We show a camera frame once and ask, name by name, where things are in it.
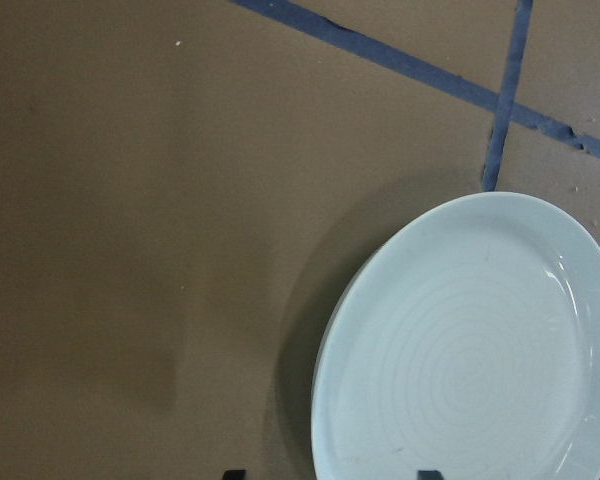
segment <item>white plate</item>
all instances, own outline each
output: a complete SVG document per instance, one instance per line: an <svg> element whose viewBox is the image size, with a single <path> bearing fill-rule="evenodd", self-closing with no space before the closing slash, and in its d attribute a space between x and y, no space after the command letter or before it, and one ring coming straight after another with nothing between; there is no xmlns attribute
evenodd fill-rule
<svg viewBox="0 0 600 480"><path fill-rule="evenodd" d="M358 272L318 355L319 480L600 476L600 248L562 210L485 193Z"/></svg>

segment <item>brown surface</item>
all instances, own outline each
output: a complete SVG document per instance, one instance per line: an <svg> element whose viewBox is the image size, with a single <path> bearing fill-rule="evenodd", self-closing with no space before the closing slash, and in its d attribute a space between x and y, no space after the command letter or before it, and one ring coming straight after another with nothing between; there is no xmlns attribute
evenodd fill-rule
<svg viewBox="0 0 600 480"><path fill-rule="evenodd" d="M296 0L472 82L500 90L516 0Z"/></svg>
<svg viewBox="0 0 600 480"><path fill-rule="evenodd" d="M600 160L514 125L509 130L498 189L527 193L558 205L600 244Z"/></svg>
<svg viewBox="0 0 600 480"><path fill-rule="evenodd" d="M0 479L311 478L337 297L491 121L228 2L0 2Z"/></svg>
<svg viewBox="0 0 600 480"><path fill-rule="evenodd" d="M517 101L600 138L600 2L534 3Z"/></svg>

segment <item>concentric ring pattern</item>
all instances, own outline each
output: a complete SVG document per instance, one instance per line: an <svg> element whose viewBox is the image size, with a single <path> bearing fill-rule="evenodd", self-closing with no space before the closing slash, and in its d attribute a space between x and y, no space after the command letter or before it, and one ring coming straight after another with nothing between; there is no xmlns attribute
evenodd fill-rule
<svg viewBox="0 0 600 480"><path fill-rule="evenodd" d="M600 252L570 217L530 197L455 205L397 234L334 314L314 384L320 480L430 469L447 480L566 479L571 460L582 467L574 446L595 403L598 332L592 298L576 290L586 284L578 274L591 274L578 262L600 264ZM572 259L545 217L589 250L576 242Z"/></svg>

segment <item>blue tape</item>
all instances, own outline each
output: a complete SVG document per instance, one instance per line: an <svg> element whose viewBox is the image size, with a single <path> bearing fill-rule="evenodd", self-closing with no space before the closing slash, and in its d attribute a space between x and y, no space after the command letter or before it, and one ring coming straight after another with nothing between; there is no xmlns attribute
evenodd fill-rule
<svg viewBox="0 0 600 480"><path fill-rule="evenodd" d="M331 20L287 0L233 0L238 5L319 38L394 72L442 90L454 97L495 111L498 96L488 88L454 75L397 48Z"/></svg>
<svg viewBox="0 0 600 480"><path fill-rule="evenodd" d="M491 141L489 142L487 160L482 177L482 188L487 192L495 190L496 183L498 182L498 174L500 173L500 165L502 164L502 155L504 153L504 142L509 132L511 112L520 81L522 57L524 56L524 47L529 34L532 8L533 0L518 0L513 32L511 33L511 43L509 44L507 66L502 77Z"/></svg>
<svg viewBox="0 0 600 480"><path fill-rule="evenodd" d="M378 40L374 40L373 38L367 37L361 33L342 27L341 25L338 25L329 19L299 5L295 5L288 0L232 1L237 5L248 8L249 10L276 20L291 28L304 32L312 37L318 38L326 43L339 47L373 63L386 67L394 72L442 90L443 92L453 95L456 98L484 108L490 112L497 111L496 117L500 116L501 118L499 121L496 118L496 122L494 122L494 135L497 133L499 136L502 136L501 132L503 129L501 127L505 124L502 117L507 114L505 110L505 108L507 108L505 102L508 104L508 101L511 100L512 105L510 106L509 112L510 121L523 125L532 130L537 130L546 136L565 143L571 147L585 150L591 155L600 159L599 139L589 135L580 135L565 123L536 112L535 110L525 107L524 105L513 102L515 88L512 89L512 87L517 85L517 78L519 78L520 75L520 65L517 65L516 69L511 70L508 73L507 70L509 70L509 68L505 69L505 77L503 78L502 87L503 89L507 89L507 92L503 91L502 94L498 96L495 92L492 92L487 88L465 80L458 75L454 75L446 70L436 67L435 65L431 65L424 60L420 60L419 58L409 55L408 53L404 53L394 47L379 42ZM516 25L520 24L521 26L517 28L522 29L524 27L528 30L528 16L531 13L531 2L532 0L522 0L520 2L516 12L515 23ZM517 36L521 34L516 33L517 28L514 26L514 34L512 36L512 43L509 49L509 59L511 58L512 54L518 55L520 47L524 48L524 44L518 44L521 39L517 38ZM489 148L490 152L492 150L491 144L494 142L496 142L496 140L494 140L492 137ZM504 149L504 139L502 140L502 149ZM502 159L502 151L500 149L496 150L495 147L493 150L495 153L499 152L499 157L496 156L496 160L494 160L494 162L498 163L497 165L490 166L488 165L489 158L487 158L485 175L483 177L483 186L489 188L495 187L495 180L497 180L497 173Z"/></svg>

